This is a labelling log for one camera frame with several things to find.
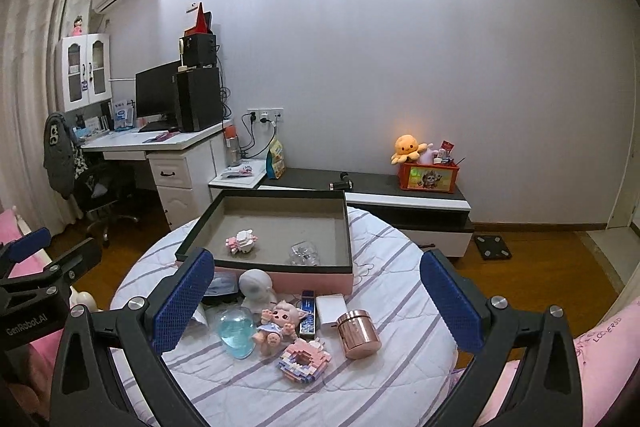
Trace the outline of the white wall cabinet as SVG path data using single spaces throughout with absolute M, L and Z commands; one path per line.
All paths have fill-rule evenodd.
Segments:
M 55 50 L 55 78 L 63 112 L 108 101 L 112 97 L 110 36 L 88 34 L 62 38 Z

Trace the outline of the black computer tower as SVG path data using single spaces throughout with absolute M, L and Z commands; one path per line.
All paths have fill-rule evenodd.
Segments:
M 174 91 L 176 119 L 181 132 L 199 132 L 224 120 L 217 67 L 177 72 Z

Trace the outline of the black speaker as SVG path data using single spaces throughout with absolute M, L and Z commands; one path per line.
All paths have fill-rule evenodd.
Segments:
M 180 39 L 183 66 L 205 67 L 217 64 L 217 41 L 214 34 L 193 34 Z

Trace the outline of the red capped bottle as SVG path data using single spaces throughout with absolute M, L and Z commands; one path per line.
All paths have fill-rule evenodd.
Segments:
M 224 128 L 224 142 L 227 147 L 228 166 L 238 167 L 242 161 L 242 150 L 234 124 Z

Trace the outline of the orange octopus plush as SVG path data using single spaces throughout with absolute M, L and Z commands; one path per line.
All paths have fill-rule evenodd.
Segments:
M 427 150 L 426 143 L 419 143 L 412 134 L 403 134 L 395 142 L 394 153 L 390 158 L 392 165 L 415 162 Z

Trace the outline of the pink black tray box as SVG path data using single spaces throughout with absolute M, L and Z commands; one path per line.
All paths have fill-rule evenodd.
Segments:
M 255 247 L 231 256 L 226 239 L 247 229 L 258 237 Z M 320 265 L 292 265 L 291 247 L 303 241 L 316 246 Z M 178 247 L 176 259 L 184 261 L 201 248 L 212 254 L 218 271 L 267 272 L 279 294 L 348 296 L 354 288 L 347 205 L 340 192 L 221 191 Z

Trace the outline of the black office chair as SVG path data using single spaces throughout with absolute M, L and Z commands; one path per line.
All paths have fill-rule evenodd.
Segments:
M 110 232 L 119 221 L 133 225 L 134 170 L 123 162 L 102 160 L 89 164 L 75 181 L 74 199 L 88 219 L 87 236 L 96 236 L 103 248 L 111 245 Z

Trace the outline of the pink white block toy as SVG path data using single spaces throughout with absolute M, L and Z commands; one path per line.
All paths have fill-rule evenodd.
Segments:
M 249 254 L 255 247 L 258 237 L 252 229 L 242 230 L 226 239 L 226 247 L 231 256 Z

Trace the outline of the clear dental flosser box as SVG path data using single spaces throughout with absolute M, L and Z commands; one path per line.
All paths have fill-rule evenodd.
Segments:
M 242 296 L 239 290 L 238 276 L 229 271 L 216 272 L 201 300 L 206 307 L 214 307 L 223 303 L 236 303 Z

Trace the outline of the pink bedding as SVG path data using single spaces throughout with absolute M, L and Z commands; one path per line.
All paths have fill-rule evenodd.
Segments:
M 582 425 L 595 426 L 639 361 L 639 299 L 574 339 L 582 382 Z

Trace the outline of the black bathroom scale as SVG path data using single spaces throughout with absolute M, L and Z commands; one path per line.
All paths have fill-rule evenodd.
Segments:
M 500 235 L 475 234 L 473 241 L 483 260 L 509 260 L 511 251 Z

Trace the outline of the pink doll figurine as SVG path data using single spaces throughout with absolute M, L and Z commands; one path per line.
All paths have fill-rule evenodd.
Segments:
M 76 17 L 74 19 L 73 28 L 72 28 L 72 32 L 70 33 L 70 35 L 72 37 L 81 36 L 84 33 L 84 30 L 82 29 L 82 25 L 83 24 L 84 24 L 84 19 L 82 18 L 81 15 L 78 15 L 78 17 Z

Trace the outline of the red paper bag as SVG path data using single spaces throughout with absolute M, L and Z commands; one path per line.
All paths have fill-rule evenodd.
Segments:
M 203 10 L 203 5 L 201 3 L 193 5 L 191 11 L 196 11 L 195 25 L 186 29 L 183 35 L 189 37 L 192 35 L 210 34 L 209 21 Z

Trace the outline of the rose gold metal jar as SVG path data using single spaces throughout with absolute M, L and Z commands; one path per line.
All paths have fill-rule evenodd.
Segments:
M 337 319 L 336 328 L 349 360 L 370 357 L 381 349 L 382 341 L 366 310 L 347 311 Z

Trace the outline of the beige curtain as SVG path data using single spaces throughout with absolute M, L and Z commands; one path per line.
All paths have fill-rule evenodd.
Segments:
M 58 234 L 78 212 L 49 185 L 43 129 L 60 109 L 55 49 L 91 0 L 1 0 L 1 207 Z

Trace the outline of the red storage box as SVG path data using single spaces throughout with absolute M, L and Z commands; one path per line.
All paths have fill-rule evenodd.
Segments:
M 457 165 L 405 162 L 398 171 L 399 188 L 405 191 L 449 193 L 456 191 Z

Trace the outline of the striped white tablecloth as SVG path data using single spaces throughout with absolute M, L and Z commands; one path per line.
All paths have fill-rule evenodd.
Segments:
M 349 310 L 369 314 L 381 347 L 344 355 L 336 329 L 233 358 L 219 310 L 200 311 L 163 359 L 212 426 L 421 426 L 450 389 L 457 346 L 420 281 L 422 253 L 367 211 L 348 212 L 355 255 Z

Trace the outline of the black white tv cabinet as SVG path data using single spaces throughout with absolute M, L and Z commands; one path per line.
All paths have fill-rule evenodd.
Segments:
M 208 182 L 216 194 L 223 188 L 261 188 L 262 190 L 326 191 L 341 173 L 332 170 L 288 168 L 277 180 L 257 173 L 264 167 L 254 162 L 252 174 L 241 178 L 216 176 Z M 420 247 L 434 246 L 448 258 L 461 258 L 469 247 L 474 225 L 471 205 L 460 190 L 452 193 L 405 191 L 394 174 L 351 172 L 354 187 L 345 194 L 349 206 L 367 210 L 409 237 Z

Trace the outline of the black monitor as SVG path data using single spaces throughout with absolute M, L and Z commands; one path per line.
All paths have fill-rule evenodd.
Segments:
M 137 73 L 136 116 L 145 121 L 140 132 L 177 127 L 174 76 L 179 65 L 179 61 L 169 62 Z

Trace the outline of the pink pig doll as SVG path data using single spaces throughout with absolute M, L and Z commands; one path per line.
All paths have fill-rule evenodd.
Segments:
M 262 355 L 273 355 L 284 340 L 297 338 L 297 327 L 305 312 L 285 300 L 277 303 L 272 310 L 262 311 L 260 323 L 253 339 Z

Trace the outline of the snack bag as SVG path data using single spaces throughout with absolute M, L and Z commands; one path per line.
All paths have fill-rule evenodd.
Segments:
M 285 172 L 283 145 L 278 138 L 273 138 L 268 146 L 266 156 L 266 173 L 270 180 L 280 179 Z

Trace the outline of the white desk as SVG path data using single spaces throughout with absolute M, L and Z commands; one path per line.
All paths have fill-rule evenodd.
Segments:
M 160 132 L 131 129 L 110 132 L 86 142 L 86 153 L 106 160 L 144 161 L 150 168 L 169 228 L 201 217 L 219 195 L 209 185 L 227 168 L 224 125 L 199 132 L 177 133 L 160 141 Z

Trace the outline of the white round robot figurine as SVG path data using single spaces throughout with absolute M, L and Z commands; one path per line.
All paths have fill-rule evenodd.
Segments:
M 239 290 L 244 296 L 242 307 L 253 314 L 261 314 L 264 310 L 272 310 L 277 304 L 277 296 L 269 274 L 259 269 L 243 272 L 238 280 Z

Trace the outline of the blue patterned small box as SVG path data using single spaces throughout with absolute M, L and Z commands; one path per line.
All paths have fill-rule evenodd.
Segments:
M 305 316 L 298 325 L 298 335 L 306 340 L 316 338 L 316 302 L 313 291 L 303 291 L 300 296 L 299 308 L 305 312 Z

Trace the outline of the white charger box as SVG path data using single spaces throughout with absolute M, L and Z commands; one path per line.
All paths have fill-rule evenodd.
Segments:
M 320 295 L 314 298 L 319 329 L 335 329 L 338 319 L 347 312 L 343 294 Z

